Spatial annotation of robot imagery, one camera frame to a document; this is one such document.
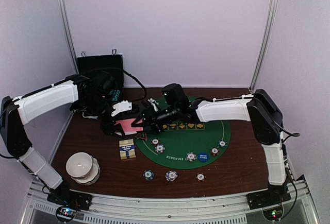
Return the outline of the triangular all-in button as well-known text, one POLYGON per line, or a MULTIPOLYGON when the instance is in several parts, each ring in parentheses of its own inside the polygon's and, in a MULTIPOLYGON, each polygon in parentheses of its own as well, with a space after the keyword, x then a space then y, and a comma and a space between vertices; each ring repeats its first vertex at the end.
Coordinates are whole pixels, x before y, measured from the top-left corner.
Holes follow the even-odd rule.
POLYGON ((142 141, 147 141, 148 137, 146 133, 137 133, 135 136, 136 139, 142 140, 142 141))

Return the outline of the red backed card deck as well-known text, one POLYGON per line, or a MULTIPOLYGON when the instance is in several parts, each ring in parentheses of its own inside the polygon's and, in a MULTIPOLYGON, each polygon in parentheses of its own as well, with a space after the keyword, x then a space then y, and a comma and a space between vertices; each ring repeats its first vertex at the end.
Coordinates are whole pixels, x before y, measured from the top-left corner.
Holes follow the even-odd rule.
POLYGON ((134 118, 119 120, 116 122, 116 125, 117 124, 121 125, 125 135, 132 135, 132 134, 136 134, 138 132, 142 132, 143 127, 132 127, 131 126, 131 124, 134 120, 135 120, 134 118))

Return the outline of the orange chips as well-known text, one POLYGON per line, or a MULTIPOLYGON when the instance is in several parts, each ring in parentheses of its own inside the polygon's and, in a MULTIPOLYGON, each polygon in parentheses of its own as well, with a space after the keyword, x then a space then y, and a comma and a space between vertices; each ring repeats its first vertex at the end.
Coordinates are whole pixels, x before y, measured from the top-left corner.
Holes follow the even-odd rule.
POLYGON ((157 138, 154 138, 154 139, 151 140, 151 144, 152 144, 153 146, 157 146, 157 145, 160 144, 160 140, 157 139, 157 138))
POLYGON ((211 148, 211 150, 210 150, 210 154, 212 155, 212 156, 218 156, 219 155, 219 153, 220 153, 220 151, 219 151, 219 149, 217 148, 217 147, 213 147, 213 148, 211 148))

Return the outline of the blue white chips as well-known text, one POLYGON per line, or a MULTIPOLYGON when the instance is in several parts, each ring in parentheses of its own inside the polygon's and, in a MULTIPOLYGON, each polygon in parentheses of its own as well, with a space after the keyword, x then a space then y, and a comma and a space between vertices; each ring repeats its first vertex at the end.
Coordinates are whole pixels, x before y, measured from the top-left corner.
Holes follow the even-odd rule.
POLYGON ((186 154, 186 160, 189 162, 193 162, 196 160, 196 154, 193 152, 189 152, 186 154))
POLYGON ((165 151, 165 149, 166 148, 165 148, 165 146, 163 144, 159 144, 159 145, 155 146, 155 151, 157 153, 163 153, 165 151))

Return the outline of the green poker chip stack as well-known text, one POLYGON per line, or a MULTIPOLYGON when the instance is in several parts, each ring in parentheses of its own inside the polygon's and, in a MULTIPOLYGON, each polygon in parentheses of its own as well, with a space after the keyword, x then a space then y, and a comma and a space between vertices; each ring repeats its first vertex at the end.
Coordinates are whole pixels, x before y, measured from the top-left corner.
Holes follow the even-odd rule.
POLYGON ((144 177, 144 179, 145 180, 147 180, 147 181, 151 181, 151 180, 153 180, 154 179, 154 173, 153 173, 153 171, 151 171, 151 170, 145 170, 144 172, 143 172, 143 177, 144 177))

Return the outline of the blue white poker chip stack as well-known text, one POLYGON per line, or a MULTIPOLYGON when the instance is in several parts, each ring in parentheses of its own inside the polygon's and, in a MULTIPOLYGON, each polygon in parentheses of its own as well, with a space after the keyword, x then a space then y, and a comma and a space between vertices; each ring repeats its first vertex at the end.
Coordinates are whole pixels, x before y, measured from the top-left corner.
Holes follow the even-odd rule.
POLYGON ((167 181, 173 182, 178 178, 178 173, 174 170, 170 170, 170 171, 166 172, 165 178, 167 181))

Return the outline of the blue small blind button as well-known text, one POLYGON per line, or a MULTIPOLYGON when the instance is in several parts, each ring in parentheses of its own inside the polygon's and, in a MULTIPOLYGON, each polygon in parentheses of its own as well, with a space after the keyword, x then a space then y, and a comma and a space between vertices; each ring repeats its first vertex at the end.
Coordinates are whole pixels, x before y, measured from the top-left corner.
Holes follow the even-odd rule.
POLYGON ((197 155, 197 158, 200 162, 207 162, 209 160, 209 155, 208 153, 201 152, 197 155))

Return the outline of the green chips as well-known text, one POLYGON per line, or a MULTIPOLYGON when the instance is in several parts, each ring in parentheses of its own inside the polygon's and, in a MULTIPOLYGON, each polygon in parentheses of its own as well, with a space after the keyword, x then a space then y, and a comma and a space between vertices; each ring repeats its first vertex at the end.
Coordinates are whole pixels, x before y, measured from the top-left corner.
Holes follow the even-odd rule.
POLYGON ((225 142, 225 141, 219 141, 218 144, 219 144, 219 147, 221 147, 221 148, 227 147, 227 142, 225 142))

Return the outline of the orange black poker chip stack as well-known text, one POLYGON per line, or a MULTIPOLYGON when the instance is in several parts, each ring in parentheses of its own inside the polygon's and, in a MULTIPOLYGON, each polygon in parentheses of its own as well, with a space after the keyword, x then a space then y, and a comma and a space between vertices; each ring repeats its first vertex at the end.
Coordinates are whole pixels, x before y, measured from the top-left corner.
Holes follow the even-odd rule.
POLYGON ((197 173, 195 178, 198 182, 203 182, 206 179, 206 176, 204 173, 197 173))

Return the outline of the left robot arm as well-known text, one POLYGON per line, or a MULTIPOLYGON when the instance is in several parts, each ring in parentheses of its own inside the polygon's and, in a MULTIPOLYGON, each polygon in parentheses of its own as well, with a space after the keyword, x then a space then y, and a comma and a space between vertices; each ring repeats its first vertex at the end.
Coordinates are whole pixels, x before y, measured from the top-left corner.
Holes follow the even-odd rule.
POLYGON ((24 96, 14 99, 7 96, 2 100, 1 137, 10 158, 18 160, 39 178, 62 205, 70 205, 74 194, 66 180, 34 149, 24 126, 44 113, 71 104, 73 112, 89 110, 97 116, 105 134, 123 135, 115 117, 131 110, 132 103, 113 102, 109 97, 111 87, 108 72, 100 72, 92 79, 76 74, 24 96))

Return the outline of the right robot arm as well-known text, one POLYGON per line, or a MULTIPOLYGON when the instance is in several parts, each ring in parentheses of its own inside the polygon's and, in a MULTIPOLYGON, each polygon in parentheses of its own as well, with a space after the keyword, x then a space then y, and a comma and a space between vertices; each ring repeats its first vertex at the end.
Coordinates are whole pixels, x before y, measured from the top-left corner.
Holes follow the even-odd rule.
POLYGON ((287 192, 286 158, 283 115, 263 89, 253 94, 225 99, 204 97, 190 101, 182 86, 177 83, 162 88, 168 107, 144 102, 144 110, 132 122, 132 127, 142 127, 154 134, 164 131, 163 126, 173 121, 200 123, 219 120, 243 120, 251 122, 256 140, 261 143, 268 167, 268 189, 264 199, 277 203, 287 192))

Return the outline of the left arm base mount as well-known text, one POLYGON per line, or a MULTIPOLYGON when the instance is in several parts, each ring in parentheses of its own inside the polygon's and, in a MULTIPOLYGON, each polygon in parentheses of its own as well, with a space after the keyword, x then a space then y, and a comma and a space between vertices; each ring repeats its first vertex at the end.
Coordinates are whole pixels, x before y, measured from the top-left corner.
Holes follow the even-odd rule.
POLYGON ((56 203, 58 205, 68 206, 75 210, 88 211, 92 202, 92 195, 87 193, 80 193, 70 191, 68 200, 64 198, 55 197, 52 193, 47 196, 47 201, 56 203))

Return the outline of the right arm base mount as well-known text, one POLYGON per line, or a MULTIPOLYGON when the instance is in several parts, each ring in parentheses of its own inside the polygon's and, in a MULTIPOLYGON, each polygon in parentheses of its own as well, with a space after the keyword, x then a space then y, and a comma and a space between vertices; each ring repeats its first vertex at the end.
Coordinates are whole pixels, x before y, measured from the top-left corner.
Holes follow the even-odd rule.
POLYGON ((249 193, 247 194, 246 198, 250 210, 254 210, 254 209, 265 208, 273 205, 279 205, 283 201, 290 200, 291 196, 289 193, 279 193, 267 189, 265 191, 249 193))

